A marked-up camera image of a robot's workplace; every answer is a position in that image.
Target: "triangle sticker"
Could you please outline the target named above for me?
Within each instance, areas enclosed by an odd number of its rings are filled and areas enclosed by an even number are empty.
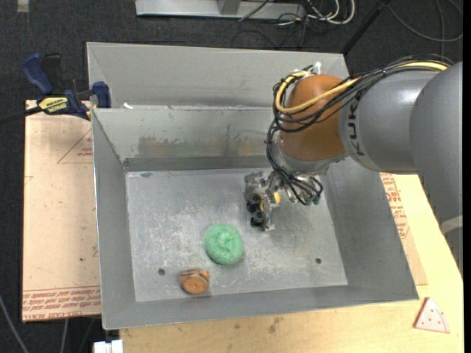
[[[444,313],[431,298],[425,299],[419,316],[417,316],[417,320],[415,321],[414,328],[450,333],[450,325]]]

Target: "yellow cable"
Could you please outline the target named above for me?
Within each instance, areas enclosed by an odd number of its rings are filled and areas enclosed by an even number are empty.
[[[427,62],[427,61],[407,63],[407,64],[399,65],[396,68],[407,68],[407,67],[426,67],[426,68],[436,69],[437,71],[444,71],[445,69],[448,68],[446,65],[433,63],[433,62]],[[280,111],[283,114],[298,113],[298,112],[303,111],[303,110],[305,110],[305,109],[307,109],[311,106],[314,106],[317,102],[319,102],[323,99],[328,99],[331,96],[333,96],[334,94],[338,94],[338,93],[342,92],[343,90],[345,90],[349,86],[351,86],[351,84],[354,84],[355,82],[357,82],[359,80],[359,78],[356,78],[356,79],[352,79],[350,81],[344,82],[343,84],[335,86],[334,88],[326,91],[325,93],[323,93],[323,94],[321,94],[321,95],[319,95],[315,98],[309,99],[308,101],[306,101],[303,104],[300,104],[299,106],[283,107],[281,105],[281,96],[283,95],[283,92],[285,91],[285,89],[289,86],[289,83],[293,79],[299,79],[299,78],[301,78],[303,76],[307,76],[309,74],[311,74],[311,73],[307,72],[307,71],[305,71],[305,72],[296,72],[296,73],[290,74],[288,77],[286,77],[283,80],[283,83],[280,86],[280,88],[278,89],[277,95],[275,96],[275,107],[278,111]]]

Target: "yellow clamp label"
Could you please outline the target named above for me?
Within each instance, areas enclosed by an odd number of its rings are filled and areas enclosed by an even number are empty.
[[[48,97],[39,102],[38,106],[48,113],[54,113],[58,110],[64,110],[67,108],[67,98]]]

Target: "wire bundle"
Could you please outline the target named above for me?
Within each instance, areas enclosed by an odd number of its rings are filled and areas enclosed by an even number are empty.
[[[295,71],[281,79],[273,87],[273,113],[275,118],[270,124],[266,135],[266,156],[273,167],[275,175],[281,179],[282,186],[287,191],[290,190],[296,200],[303,205],[309,205],[310,201],[319,198],[323,190],[322,184],[313,176],[289,173],[277,162],[272,150],[277,131],[299,132],[313,124],[321,123],[347,106],[353,99],[360,101],[361,97],[376,82],[392,74],[415,70],[443,71],[450,65],[452,65],[450,60],[438,55],[404,57],[384,68],[375,69],[355,77],[347,77],[334,88],[295,107],[286,106],[286,91],[290,85],[295,84],[303,77],[313,75],[314,73],[310,71],[312,67],[309,66],[302,71]],[[322,100],[328,100],[328,102],[312,113],[304,113]],[[287,127],[286,124],[294,124],[295,127],[292,127],[292,125]]]
[[[339,0],[333,0],[336,6],[336,10],[334,13],[330,12],[327,15],[322,14],[314,6],[314,0],[306,0],[306,1],[309,3],[309,6],[313,10],[312,13],[307,14],[307,17],[315,19],[315,20],[325,21],[333,25],[345,25],[345,24],[348,24],[352,20],[353,16],[355,15],[355,0],[348,0],[348,5],[350,8],[348,10],[349,15],[346,18],[341,18],[341,19],[338,19],[338,16],[341,11]]]

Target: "blue clamp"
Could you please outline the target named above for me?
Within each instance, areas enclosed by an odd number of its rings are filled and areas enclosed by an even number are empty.
[[[60,57],[56,55],[54,59],[47,57],[46,60],[50,60],[48,63],[50,65],[48,70],[54,74],[53,76],[57,76],[60,73]],[[36,101],[38,107],[49,115],[67,114],[88,120],[90,116],[88,113],[88,107],[85,106],[82,101],[77,99],[76,95],[71,89],[66,89],[63,94],[54,94],[54,85],[50,82],[50,78],[48,78],[47,73],[44,71],[42,62],[42,55],[40,53],[36,53],[28,57],[28,59],[23,61],[21,65],[27,79],[33,85],[38,86],[42,92],[41,97]],[[63,85],[63,80],[58,79],[57,77],[53,77],[53,80],[55,80],[54,83],[56,84],[56,90],[59,90],[60,86]],[[95,103],[96,107],[111,107],[110,91],[108,86],[102,81],[95,82],[91,90],[87,90],[79,94],[95,96],[97,101],[97,103]]]

